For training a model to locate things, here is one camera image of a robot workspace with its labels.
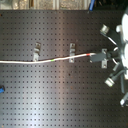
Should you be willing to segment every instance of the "pegboard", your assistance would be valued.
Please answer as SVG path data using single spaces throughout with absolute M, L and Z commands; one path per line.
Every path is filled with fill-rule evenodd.
M 0 11 L 0 60 L 32 61 L 36 42 L 40 60 L 112 50 L 100 35 L 102 24 L 112 29 L 121 23 L 122 11 Z M 112 72 L 88 57 L 37 65 L 0 64 L 1 128 L 127 128 L 128 108 L 118 81 L 104 81 Z

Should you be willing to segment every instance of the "metal mount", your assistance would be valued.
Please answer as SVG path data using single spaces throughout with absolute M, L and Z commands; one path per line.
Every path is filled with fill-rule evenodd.
M 36 47 L 34 48 L 33 61 L 39 60 L 40 48 L 41 48 L 41 44 L 37 42 Z
M 75 44 L 70 44 L 70 56 L 75 56 Z M 74 63 L 74 58 L 69 59 L 69 63 Z
M 107 53 L 107 49 L 102 49 L 102 53 L 106 54 Z M 107 59 L 104 59 L 101 63 L 101 68 L 103 69 L 107 69 Z

